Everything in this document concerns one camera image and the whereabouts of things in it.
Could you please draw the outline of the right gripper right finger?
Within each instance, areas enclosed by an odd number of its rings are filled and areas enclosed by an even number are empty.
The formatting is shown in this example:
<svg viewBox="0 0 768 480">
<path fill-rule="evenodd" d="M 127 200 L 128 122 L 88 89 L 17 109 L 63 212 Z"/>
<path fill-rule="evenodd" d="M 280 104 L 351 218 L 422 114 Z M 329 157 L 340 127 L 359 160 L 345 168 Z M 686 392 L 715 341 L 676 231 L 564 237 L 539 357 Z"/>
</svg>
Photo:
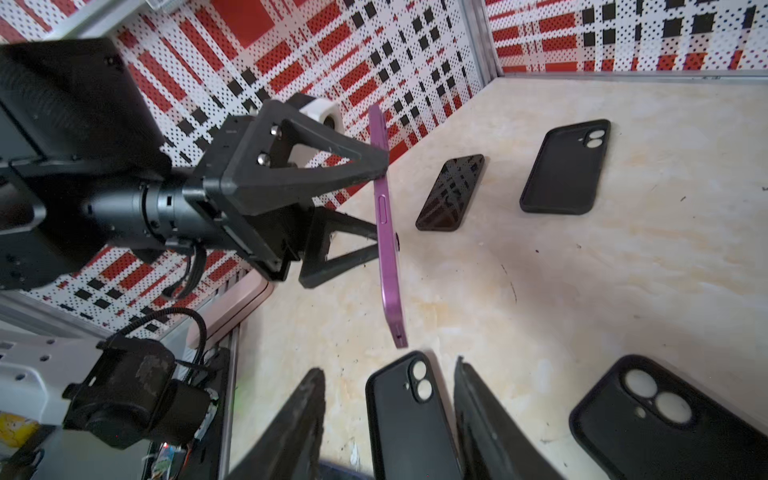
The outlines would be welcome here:
<svg viewBox="0 0 768 480">
<path fill-rule="evenodd" d="M 473 366 L 454 369 L 458 452 L 466 479 L 559 479 Z"/>
</svg>

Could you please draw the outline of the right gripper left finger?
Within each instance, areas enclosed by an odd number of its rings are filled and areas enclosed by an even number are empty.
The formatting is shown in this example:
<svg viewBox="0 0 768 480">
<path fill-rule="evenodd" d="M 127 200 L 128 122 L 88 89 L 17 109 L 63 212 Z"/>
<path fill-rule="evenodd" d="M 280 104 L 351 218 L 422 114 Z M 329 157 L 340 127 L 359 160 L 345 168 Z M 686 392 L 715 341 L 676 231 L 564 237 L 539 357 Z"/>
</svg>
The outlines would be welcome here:
<svg viewBox="0 0 768 480">
<path fill-rule="evenodd" d="M 228 477 L 316 478 L 325 407 L 325 375 L 322 369 L 312 368 Z"/>
</svg>

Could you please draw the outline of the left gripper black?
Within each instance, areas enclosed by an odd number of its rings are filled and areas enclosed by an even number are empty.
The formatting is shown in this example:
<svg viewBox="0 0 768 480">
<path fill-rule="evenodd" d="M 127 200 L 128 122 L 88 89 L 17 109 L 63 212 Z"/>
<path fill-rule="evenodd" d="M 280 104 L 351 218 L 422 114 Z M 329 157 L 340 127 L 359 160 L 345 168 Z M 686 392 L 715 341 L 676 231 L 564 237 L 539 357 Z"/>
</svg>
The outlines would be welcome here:
<svg viewBox="0 0 768 480">
<path fill-rule="evenodd" d="M 339 105 L 295 94 L 231 116 L 184 187 L 218 229 L 209 249 L 234 249 L 265 279 L 282 281 L 302 259 L 314 289 L 376 260 L 376 226 L 313 200 L 385 175 L 387 151 L 347 136 Z"/>
</svg>

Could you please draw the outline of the black phone case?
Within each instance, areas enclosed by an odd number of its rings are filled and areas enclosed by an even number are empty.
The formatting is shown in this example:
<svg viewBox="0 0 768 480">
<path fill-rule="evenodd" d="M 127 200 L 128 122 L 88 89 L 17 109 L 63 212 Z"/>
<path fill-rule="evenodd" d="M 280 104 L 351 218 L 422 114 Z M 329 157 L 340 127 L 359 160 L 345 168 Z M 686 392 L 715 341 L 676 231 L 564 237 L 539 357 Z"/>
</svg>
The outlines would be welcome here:
<svg viewBox="0 0 768 480">
<path fill-rule="evenodd" d="M 612 479 L 764 479 L 767 437 L 659 363 L 620 358 L 572 410 Z"/>
<path fill-rule="evenodd" d="M 428 357 L 413 351 L 365 385 L 376 479 L 460 479 L 453 435 Z"/>
<path fill-rule="evenodd" d="M 527 213 L 583 215 L 595 202 L 611 122 L 556 127 L 544 137 L 519 205 Z"/>
</svg>

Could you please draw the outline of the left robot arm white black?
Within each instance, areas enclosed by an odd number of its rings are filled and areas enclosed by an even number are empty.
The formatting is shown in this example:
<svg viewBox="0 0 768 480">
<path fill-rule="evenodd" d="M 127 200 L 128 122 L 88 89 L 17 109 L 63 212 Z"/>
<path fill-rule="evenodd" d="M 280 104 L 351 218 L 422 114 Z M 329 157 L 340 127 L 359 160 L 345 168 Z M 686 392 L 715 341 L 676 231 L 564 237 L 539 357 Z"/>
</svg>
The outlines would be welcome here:
<svg viewBox="0 0 768 480">
<path fill-rule="evenodd" d="M 231 116 L 200 162 L 176 168 L 127 65 L 106 38 L 1 49 L 1 286 L 29 290 L 106 246 L 145 263 L 184 255 L 165 289 L 188 296 L 211 250 L 270 281 L 317 287 L 393 248 L 380 229 L 314 199 L 385 176 L 389 154 L 293 102 Z"/>
</svg>

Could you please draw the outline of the blue phone black screen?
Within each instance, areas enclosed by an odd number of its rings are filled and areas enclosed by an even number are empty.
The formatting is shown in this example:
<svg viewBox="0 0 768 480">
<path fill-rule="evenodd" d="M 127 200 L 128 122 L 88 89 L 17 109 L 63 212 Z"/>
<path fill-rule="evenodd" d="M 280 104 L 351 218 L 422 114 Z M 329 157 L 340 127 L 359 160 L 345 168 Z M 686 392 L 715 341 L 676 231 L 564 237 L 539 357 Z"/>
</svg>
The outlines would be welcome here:
<svg viewBox="0 0 768 480">
<path fill-rule="evenodd" d="M 372 477 L 351 468 L 336 465 L 327 461 L 319 461 L 317 465 L 317 480 L 372 480 Z"/>
</svg>

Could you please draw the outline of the pink phone case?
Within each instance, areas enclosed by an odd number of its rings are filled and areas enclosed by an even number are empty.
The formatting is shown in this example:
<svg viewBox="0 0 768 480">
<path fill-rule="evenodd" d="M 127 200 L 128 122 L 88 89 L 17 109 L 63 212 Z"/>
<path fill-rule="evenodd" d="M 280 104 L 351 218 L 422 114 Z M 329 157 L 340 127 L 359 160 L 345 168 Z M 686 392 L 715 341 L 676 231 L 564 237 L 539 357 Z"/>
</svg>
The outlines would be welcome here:
<svg viewBox="0 0 768 480">
<path fill-rule="evenodd" d="M 229 280 L 222 293 L 216 293 L 198 313 L 207 331 L 205 349 L 224 339 L 272 294 L 274 285 L 252 270 Z"/>
</svg>

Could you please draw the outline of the phone with plaid reflection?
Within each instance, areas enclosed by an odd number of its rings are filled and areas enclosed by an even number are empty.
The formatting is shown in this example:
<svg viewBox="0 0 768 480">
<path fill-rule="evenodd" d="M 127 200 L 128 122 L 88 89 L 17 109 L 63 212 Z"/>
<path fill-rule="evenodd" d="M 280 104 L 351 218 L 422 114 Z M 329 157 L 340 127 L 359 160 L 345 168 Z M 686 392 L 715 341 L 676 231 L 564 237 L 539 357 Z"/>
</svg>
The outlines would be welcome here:
<svg viewBox="0 0 768 480">
<path fill-rule="evenodd" d="M 483 155 L 447 160 L 415 221 L 419 231 L 456 231 L 469 209 L 485 166 Z"/>
</svg>

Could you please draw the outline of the black phone case top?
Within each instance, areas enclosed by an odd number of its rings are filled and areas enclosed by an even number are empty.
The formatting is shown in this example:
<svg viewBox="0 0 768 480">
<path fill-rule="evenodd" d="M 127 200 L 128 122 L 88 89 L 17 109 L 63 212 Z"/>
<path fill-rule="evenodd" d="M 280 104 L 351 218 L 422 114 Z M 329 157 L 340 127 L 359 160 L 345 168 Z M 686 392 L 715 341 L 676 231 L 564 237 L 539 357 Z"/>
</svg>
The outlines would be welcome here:
<svg viewBox="0 0 768 480">
<path fill-rule="evenodd" d="M 544 137 L 519 205 L 527 213 L 583 215 L 595 202 L 611 122 L 556 127 Z"/>
</svg>

